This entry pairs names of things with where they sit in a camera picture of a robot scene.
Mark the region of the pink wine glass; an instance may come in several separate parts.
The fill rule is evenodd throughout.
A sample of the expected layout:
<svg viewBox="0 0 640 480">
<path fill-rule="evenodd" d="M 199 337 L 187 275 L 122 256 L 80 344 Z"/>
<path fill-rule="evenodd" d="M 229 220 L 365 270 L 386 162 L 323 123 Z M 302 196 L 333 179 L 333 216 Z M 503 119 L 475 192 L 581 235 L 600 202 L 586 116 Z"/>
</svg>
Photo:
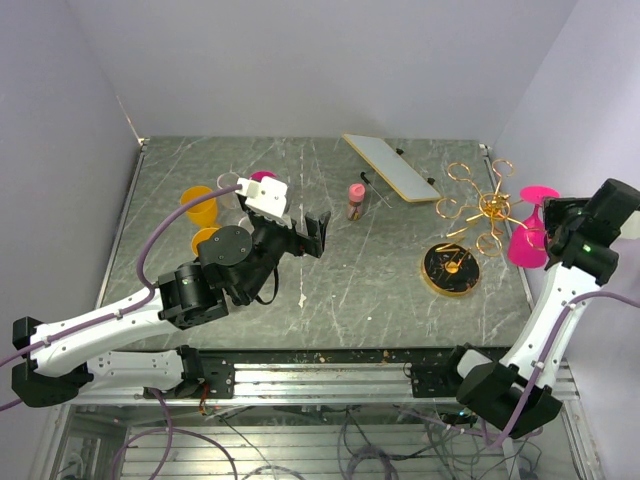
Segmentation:
<svg viewBox="0 0 640 480">
<path fill-rule="evenodd" d="M 256 182 L 261 182 L 265 178 L 276 178 L 277 175 L 271 171 L 257 171 L 250 175 L 250 179 Z"/>
<path fill-rule="evenodd" d="M 511 235 L 507 258 L 514 265 L 537 269 L 546 264 L 546 230 L 541 212 L 547 198 L 558 197 L 555 189 L 541 185 L 527 186 L 520 191 L 520 201 L 532 205 L 533 210 L 523 222 L 518 223 Z"/>
</svg>

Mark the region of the orange wine glass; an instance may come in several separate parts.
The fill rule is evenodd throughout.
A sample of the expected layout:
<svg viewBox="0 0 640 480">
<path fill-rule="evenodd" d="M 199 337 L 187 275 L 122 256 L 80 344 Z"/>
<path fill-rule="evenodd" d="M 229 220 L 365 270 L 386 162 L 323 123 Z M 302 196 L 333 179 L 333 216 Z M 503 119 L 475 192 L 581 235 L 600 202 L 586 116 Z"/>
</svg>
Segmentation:
<svg viewBox="0 0 640 480">
<path fill-rule="evenodd" d="M 213 190 L 207 186 L 191 187 L 181 195 L 180 204 L 186 205 L 212 192 Z M 193 224 L 201 228 L 213 227 L 216 224 L 218 216 L 217 200 L 212 198 L 194 205 L 186 211 L 186 215 Z"/>
<path fill-rule="evenodd" d="M 191 240 L 191 249 L 195 256 L 198 256 L 198 246 L 209 240 L 218 230 L 219 226 L 201 228 Z"/>
</svg>

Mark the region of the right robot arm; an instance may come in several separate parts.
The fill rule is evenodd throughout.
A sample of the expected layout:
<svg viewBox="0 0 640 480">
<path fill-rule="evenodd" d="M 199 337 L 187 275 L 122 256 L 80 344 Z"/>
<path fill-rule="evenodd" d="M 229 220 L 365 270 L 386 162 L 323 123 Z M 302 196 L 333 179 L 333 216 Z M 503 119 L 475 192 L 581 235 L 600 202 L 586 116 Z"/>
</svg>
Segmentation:
<svg viewBox="0 0 640 480">
<path fill-rule="evenodd" d="M 524 329 L 500 359 L 465 344 L 446 363 L 412 365 L 412 396 L 452 395 L 483 425 L 499 429 L 485 440 L 493 447 L 506 438 L 533 436 L 560 413 L 553 387 L 575 328 L 594 298 L 630 299 L 604 290 L 619 255 L 612 243 L 639 211 L 637 189 L 606 180 L 589 198 L 561 198 L 551 188 L 525 187 L 522 201 L 535 207 L 527 219 L 544 233 L 543 288 Z"/>
</svg>

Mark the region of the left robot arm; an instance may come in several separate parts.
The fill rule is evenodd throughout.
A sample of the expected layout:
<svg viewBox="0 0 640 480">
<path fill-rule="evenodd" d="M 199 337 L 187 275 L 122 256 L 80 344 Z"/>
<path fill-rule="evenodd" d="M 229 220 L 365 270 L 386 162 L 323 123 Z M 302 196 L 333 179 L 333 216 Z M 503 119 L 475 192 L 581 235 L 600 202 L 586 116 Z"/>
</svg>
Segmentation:
<svg viewBox="0 0 640 480">
<path fill-rule="evenodd" d="M 59 405 L 99 390 L 143 388 L 172 398 L 192 397 L 208 385 L 229 398 L 233 389 L 208 370 L 189 346 L 126 352 L 129 343 L 201 326 L 228 315 L 230 306 L 263 304 L 268 280 L 279 279 L 281 258 L 322 256 L 331 214 L 304 218 L 306 232 L 250 214 L 251 231 L 227 226 L 198 247 L 197 257 L 161 275 L 151 286 L 87 314 L 46 324 L 23 317 L 13 324 L 22 362 L 11 388 L 27 406 Z"/>
</svg>

